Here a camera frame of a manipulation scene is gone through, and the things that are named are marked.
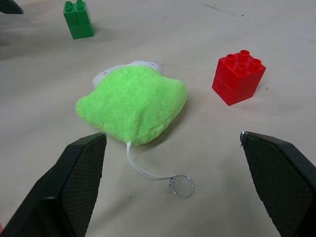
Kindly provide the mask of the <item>black pointed right gripper left finger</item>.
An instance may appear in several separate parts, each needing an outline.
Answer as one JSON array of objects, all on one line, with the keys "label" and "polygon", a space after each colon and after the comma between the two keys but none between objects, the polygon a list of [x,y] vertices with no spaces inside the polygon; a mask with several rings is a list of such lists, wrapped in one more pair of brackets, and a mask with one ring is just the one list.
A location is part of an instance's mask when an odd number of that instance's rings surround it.
[{"label": "black pointed right gripper left finger", "polygon": [[0,12],[4,14],[24,14],[23,9],[14,0],[0,0]]}]

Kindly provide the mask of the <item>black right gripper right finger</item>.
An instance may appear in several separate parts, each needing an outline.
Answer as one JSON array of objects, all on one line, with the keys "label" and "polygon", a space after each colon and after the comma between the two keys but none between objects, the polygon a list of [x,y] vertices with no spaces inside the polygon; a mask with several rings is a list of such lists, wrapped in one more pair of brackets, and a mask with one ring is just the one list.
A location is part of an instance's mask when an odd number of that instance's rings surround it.
[{"label": "black right gripper right finger", "polygon": [[291,143],[240,134],[256,192],[282,237],[316,235],[316,167]]}]

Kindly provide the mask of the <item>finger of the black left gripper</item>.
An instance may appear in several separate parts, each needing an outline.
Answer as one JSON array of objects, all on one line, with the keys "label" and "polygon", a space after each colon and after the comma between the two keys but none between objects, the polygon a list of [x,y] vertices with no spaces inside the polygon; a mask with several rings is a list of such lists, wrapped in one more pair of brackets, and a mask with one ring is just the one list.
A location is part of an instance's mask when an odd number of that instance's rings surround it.
[{"label": "finger of the black left gripper", "polygon": [[83,237],[98,197],[107,137],[96,133],[69,144],[34,184],[2,237]]}]

